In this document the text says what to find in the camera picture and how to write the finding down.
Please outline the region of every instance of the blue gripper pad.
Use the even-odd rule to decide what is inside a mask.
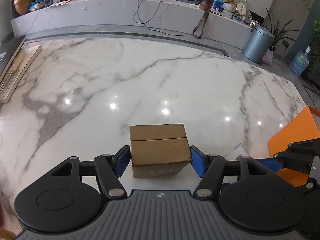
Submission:
[[[130,147],[128,145],[123,146],[112,158],[116,160],[115,168],[112,169],[113,173],[120,178],[130,162]]]
[[[194,145],[190,146],[190,152],[191,152],[191,165],[195,170],[196,174],[198,175],[198,177],[203,178],[203,176],[207,171],[204,165],[204,160],[206,156],[202,151],[200,151]]]
[[[257,161],[273,172],[278,172],[279,170],[284,168],[283,163],[277,162],[274,158],[258,159]]]

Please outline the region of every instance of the gold vase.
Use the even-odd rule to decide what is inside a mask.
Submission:
[[[16,11],[20,15],[24,15],[28,12],[27,6],[33,0],[14,0],[13,5],[16,8]]]

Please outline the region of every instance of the power cable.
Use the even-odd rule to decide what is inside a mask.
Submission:
[[[148,27],[148,26],[146,25],[146,23],[150,22],[150,21],[153,19],[153,17],[156,15],[156,12],[158,11],[158,9],[159,9],[159,7],[160,7],[160,4],[162,3],[162,0],[159,2],[158,7],[157,7],[155,13],[153,14],[153,16],[151,17],[151,19],[148,20],[147,22],[143,22],[143,21],[141,20],[140,16],[139,16],[139,8],[140,8],[142,2],[143,2],[143,0],[141,0],[141,3],[140,3],[139,0],[138,0],[138,8],[137,8],[136,13],[135,13],[134,16],[133,16],[133,21],[134,21],[135,23],[137,23],[137,24],[143,24],[149,31],[155,31],[155,32],[163,33],[163,34],[170,35],[170,36],[183,36],[183,34],[170,34],[170,33],[165,33],[165,32],[161,32],[161,31],[158,31],[158,30],[154,30],[154,29],[151,29],[150,27]],[[136,15],[138,16],[138,19],[140,20],[140,22],[137,22],[137,21],[135,20]]]

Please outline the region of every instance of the cardboard box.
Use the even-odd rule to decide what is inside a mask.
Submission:
[[[320,112],[306,106],[291,122],[268,140],[270,157],[287,149],[292,142],[307,141],[320,138]],[[283,169],[277,174],[295,187],[307,182],[308,174]]]
[[[177,174],[190,162],[183,124],[134,125],[130,140],[135,178]]]

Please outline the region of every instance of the black cable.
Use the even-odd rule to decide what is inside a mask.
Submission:
[[[287,58],[287,56],[285,55],[285,54],[287,54],[287,48],[288,48],[288,47],[285,47],[285,50],[284,50],[284,57],[285,57],[287,60],[291,61],[291,59],[288,59],[288,58]]]
[[[171,35],[171,36],[183,36],[183,34],[178,34],[178,35],[177,35],[177,34],[169,34],[169,33],[161,32],[161,31],[154,30],[154,29],[151,29],[150,27],[148,27],[148,26],[146,25],[146,23],[150,22],[150,21],[153,19],[153,17],[156,15],[156,12],[158,11],[158,9],[159,9],[159,7],[160,7],[160,4],[162,3],[162,0],[159,2],[158,7],[157,7],[155,13],[153,14],[153,16],[151,17],[151,19],[148,20],[147,22],[143,22],[143,21],[141,20],[140,16],[139,16],[139,8],[140,8],[140,5],[142,4],[142,2],[143,2],[143,0],[141,0],[141,3],[139,3],[139,0],[138,0],[138,8],[137,8],[136,13],[135,13],[134,16],[133,16],[133,21],[134,21],[135,23],[137,23],[137,24],[143,24],[149,31],[155,31],[155,32],[159,32],[159,33],[163,33],[163,34]],[[138,16],[138,19],[140,20],[140,22],[137,22],[137,21],[135,20],[135,16],[136,16],[136,15]]]

